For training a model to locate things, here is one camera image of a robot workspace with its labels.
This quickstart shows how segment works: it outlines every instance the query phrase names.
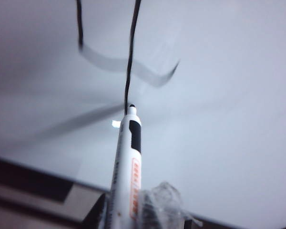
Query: white marker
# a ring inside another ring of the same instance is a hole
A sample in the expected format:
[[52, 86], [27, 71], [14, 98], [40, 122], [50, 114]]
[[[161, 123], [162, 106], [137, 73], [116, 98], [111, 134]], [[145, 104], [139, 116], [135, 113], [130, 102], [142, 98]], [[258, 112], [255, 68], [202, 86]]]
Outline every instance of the white marker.
[[130, 105], [120, 127], [106, 229], [137, 228], [140, 188], [141, 121], [137, 116], [135, 106]]

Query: clear plastic bag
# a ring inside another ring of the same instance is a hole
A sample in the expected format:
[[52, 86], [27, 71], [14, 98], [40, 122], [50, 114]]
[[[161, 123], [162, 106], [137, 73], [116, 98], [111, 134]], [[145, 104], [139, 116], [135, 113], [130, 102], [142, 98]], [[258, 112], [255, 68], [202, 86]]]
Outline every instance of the clear plastic bag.
[[140, 191], [139, 229], [180, 229], [187, 219], [202, 226], [202, 222], [182, 209], [180, 193], [168, 182], [162, 182], [152, 190]]

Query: marker pen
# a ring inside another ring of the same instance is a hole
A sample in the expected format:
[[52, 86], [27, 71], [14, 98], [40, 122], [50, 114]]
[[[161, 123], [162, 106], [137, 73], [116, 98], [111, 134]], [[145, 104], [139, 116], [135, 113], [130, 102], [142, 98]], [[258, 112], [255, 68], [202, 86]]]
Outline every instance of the marker pen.
[[134, 105], [121, 121], [114, 162], [106, 229], [137, 228], [141, 188], [141, 121]]

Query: marker barrel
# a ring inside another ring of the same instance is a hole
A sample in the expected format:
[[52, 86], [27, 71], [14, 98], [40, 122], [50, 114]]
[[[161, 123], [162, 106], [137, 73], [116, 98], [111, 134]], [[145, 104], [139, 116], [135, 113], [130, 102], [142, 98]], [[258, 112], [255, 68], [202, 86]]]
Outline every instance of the marker barrel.
[[141, 121], [130, 106], [121, 121], [106, 229], [137, 228], [141, 188]]

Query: plastic wrap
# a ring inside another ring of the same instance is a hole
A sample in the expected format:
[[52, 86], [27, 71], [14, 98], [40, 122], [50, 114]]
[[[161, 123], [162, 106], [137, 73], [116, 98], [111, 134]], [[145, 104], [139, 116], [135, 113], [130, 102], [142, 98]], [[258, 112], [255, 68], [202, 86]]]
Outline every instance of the plastic wrap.
[[187, 219], [202, 226], [202, 222], [182, 209], [180, 193], [168, 182], [163, 182], [152, 190], [140, 191], [139, 229], [180, 229]]

